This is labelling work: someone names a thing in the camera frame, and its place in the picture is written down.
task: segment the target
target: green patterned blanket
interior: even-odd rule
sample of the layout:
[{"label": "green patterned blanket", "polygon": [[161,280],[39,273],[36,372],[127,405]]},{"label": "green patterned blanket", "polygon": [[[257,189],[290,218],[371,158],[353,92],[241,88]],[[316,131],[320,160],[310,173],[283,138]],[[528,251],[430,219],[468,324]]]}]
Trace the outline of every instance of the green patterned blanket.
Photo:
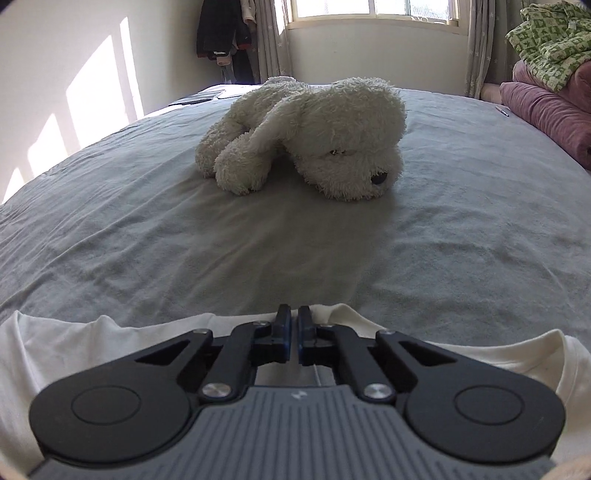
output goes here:
[{"label": "green patterned blanket", "polygon": [[584,62],[591,60],[591,11],[562,1],[521,10],[523,23],[507,40],[530,72],[558,92]]}]

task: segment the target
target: pen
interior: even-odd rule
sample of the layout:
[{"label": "pen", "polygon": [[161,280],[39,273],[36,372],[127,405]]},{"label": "pen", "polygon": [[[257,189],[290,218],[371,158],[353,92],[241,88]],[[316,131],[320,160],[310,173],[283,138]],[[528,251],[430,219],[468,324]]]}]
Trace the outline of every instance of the pen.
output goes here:
[{"label": "pen", "polygon": [[503,115],[505,115],[506,117],[509,117],[509,114],[507,112],[505,112],[501,107],[496,106],[495,105],[495,109],[499,112],[501,112]]}]

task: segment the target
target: window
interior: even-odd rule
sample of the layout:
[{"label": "window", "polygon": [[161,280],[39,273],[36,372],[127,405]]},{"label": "window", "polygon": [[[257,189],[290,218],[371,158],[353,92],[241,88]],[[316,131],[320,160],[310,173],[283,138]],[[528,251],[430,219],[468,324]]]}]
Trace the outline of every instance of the window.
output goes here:
[{"label": "window", "polygon": [[294,0],[295,18],[405,15],[413,20],[445,23],[449,19],[457,19],[456,12],[454,0]]}]

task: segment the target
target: metal screw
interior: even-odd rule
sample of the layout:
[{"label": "metal screw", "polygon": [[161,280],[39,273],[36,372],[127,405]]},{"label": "metal screw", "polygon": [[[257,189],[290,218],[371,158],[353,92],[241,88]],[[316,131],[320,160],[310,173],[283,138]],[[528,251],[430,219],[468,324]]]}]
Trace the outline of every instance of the metal screw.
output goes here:
[{"label": "metal screw", "polygon": [[208,383],[201,389],[201,392],[210,398],[224,398],[232,392],[232,387],[225,383]]},{"label": "metal screw", "polygon": [[363,394],[374,400],[383,400],[392,395],[392,389],[383,383],[371,383],[363,389]]}]

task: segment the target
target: gray bedsheet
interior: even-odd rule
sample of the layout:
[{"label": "gray bedsheet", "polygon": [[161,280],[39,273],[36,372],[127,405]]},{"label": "gray bedsheet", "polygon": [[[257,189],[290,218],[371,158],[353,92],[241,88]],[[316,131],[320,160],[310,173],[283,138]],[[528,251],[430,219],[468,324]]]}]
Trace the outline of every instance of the gray bedsheet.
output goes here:
[{"label": "gray bedsheet", "polygon": [[232,100],[145,119],[0,207],[0,321],[14,310],[145,326],[345,302],[439,342],[552,328],[591,346],[591,177],[488,103],[405,91],[403,178],[327,200],[289,162],[235,197],[193,149]]}]

